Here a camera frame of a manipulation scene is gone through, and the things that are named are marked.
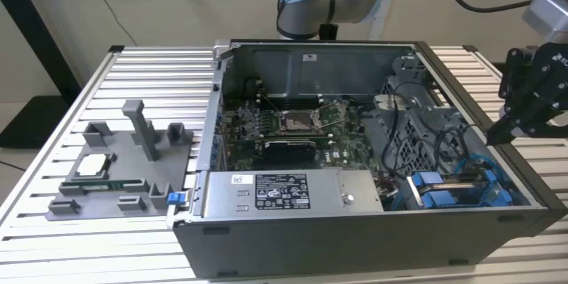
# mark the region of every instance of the blue latch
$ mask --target blue latch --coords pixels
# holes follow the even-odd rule
[[[182,206],[185,204],[185,192],[172,192],[168,195],[169,206]]]

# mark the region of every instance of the metal frame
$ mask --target metal frame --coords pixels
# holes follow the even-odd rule
[[[184,66],[202,65],[204,60],[177,61],[165,63],[164,59],[182,56],[188,59],[204,59],[206,54],[193,54],[194,49],[144,48],[137,49],[137,55],[130,52],[122,58],[146,59],[145,62],[130,64],[121,63],[121,72],[110,71],[109,61],[116,62],[116,55],[106,57],[104,65],[94,73],[92,81],[77,99],[56,133],[49,139],[40,155],[33,161],[6,202],[0,207],[4,218],[0,225],[0,278],[2,283],[28,283],[32,280],[45,282],[80,282],[80,283],[130,283],[164,282],[185,283],[194,280],[186,259],[181,253],[176,238],[165,228],[162,217],[146,219],[109,219],[89,220],[81,223],[52,223],[44,221],[37,212],[46,209],[45,195],[52,193],[56,178],[41,179],[45,174],[65,170],[62,159],[73,158],[73,148],[81,142],[70,130],[82,110],[112,108],[116,100],[133,89],[97,90],[102,73],[121,79],[145,79],[161,74],[172,79],[177,74],[208,72],[202,67],[184,68]],[[494,120],[497,108],[502,101],[497,97],[498,74],[492,65],[476,52],[468,52],[462,47],[433,47],[438,59],[457,77],[465,90],[484,110],[488,117]],[[160,70],[148,70],[148,65],[168,65]],[[178,101],[182,98],[182,88],[158,86],[137,90],[140,95],[153,96],[153,101],[164,102],[164,110],[178,110]],[[568,204],[568,142],[564,139],[526,139],[513,141],[518,153],[524,156],[533,170],[548,187],[553,190],[564,204]],[[186,185],[193,185],[196,177],[186,175]],[[436,269],[418,269],[374,273],[324,275],[310,277],[289,277],[278,279],[257,279],[254,282],[270,284],[292,283],[558,283],[568,278],[568,219],[554,223],[538,236],[518,238],[509,241],[489,257],[474,267],[445,267]]]

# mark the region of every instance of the motherboard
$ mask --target motherboard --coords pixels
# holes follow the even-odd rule
[[[282,100],[262,96],[224,111],[226,169],[340,167],[378,171],[360,122],[360,105],[344,99]]]

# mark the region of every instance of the open computer tower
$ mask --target open computer tower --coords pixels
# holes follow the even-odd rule
[[[425,43],[230,41],[188,204],[202,278],[473,265],[566,209]]]

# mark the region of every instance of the black pole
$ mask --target black pole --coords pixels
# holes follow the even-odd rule
[[[0,133],[2,148],[40,148],[81,87],[30,0],[1,0],[61,96],[34,96]]]
[[[45,27],[32,0],[1,0],[12,20],[44,65],[62,100],[70,105],[81,91],[69,65]]]

